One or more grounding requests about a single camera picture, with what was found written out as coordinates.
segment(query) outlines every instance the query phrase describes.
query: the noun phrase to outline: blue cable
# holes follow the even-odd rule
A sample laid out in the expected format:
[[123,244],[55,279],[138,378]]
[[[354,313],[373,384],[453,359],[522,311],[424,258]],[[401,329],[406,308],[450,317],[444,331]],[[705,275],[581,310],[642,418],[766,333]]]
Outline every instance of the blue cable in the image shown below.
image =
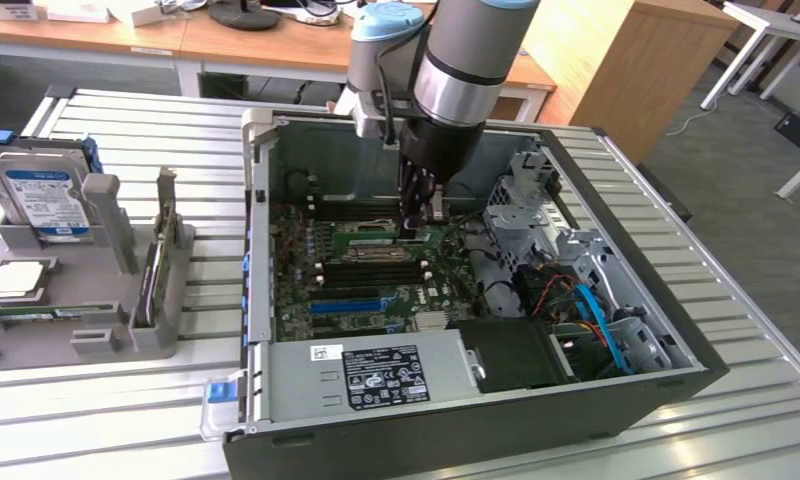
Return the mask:
[[589,288],[586,288],[586,285],[577,285],[574,289],[577,290],[577,293],[580,293],[584,297],[584,301],[589,306],[592,316],[596,317],[598,330],[601,330],[601,335],[604,336],[604,340],[608,342],[608,348],[610,349],[610,355],[613,355],[613,363],[626,374],[630,375],[632,373],[634,373],[634,371],[625,363],[622,353],[618,351],[618,347],[613,342],[613,336],[610,335],[610,331],[608,330],[608,324],[604,321],[604,313],[601,312],[601,307],[598,307],[598,302],[596,302],[596,298],[592,296],[592,292],[589,291]]

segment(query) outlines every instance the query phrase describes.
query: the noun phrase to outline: motherboard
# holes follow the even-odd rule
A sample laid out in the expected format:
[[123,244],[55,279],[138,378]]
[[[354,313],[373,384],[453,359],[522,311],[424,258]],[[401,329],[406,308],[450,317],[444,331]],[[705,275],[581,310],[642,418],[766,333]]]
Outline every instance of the motherboard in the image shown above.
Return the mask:
[[456,225],[401,239],[390,208],[273,207],[278,341],[444,329],[478,308]]

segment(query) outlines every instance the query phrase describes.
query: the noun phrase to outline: gray floor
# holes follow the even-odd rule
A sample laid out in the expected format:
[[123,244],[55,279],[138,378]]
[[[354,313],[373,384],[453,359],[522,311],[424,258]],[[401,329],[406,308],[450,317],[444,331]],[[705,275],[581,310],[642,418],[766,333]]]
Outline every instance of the gray floor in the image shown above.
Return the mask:
[[[690,115],[718,76],[709,70],[668,129]],[[290,101],[301,82],[251,79],[263,101]],[[175,95],[173,72],[0,57],[0,128],[19,130],[47,85]],[[303,103],[322,104],[334,85],[309,87]],[[725,96],[717,111],[664,137],[646,165],[693,212],[690,228],[800,350],[800,191],[793,203],[773,191],[800,168],[800,151],[773,132],[780,112],[752,95]]]

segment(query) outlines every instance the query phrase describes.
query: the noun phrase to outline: desk lamp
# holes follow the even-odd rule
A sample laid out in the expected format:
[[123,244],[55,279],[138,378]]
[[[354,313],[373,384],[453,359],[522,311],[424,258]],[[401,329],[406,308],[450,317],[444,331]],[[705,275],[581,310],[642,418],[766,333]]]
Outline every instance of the desk lamp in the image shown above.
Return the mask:
[[278,14],[261,9],[259,5],[249,5],[246,0],[239,4],[231,0],[221,0],[207,9],[210,18],[226,27],[249,32],[266,30],[278,23]]

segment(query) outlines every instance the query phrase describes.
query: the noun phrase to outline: wooden cabinet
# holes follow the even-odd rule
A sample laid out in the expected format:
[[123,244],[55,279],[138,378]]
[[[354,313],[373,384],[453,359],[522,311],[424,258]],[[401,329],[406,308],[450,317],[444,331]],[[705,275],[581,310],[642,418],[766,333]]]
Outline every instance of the wooden cabinet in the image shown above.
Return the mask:
[[537,121],[601,127],[638,163],[736,25],[701,0],[542,0],[524,48],[557,89]]

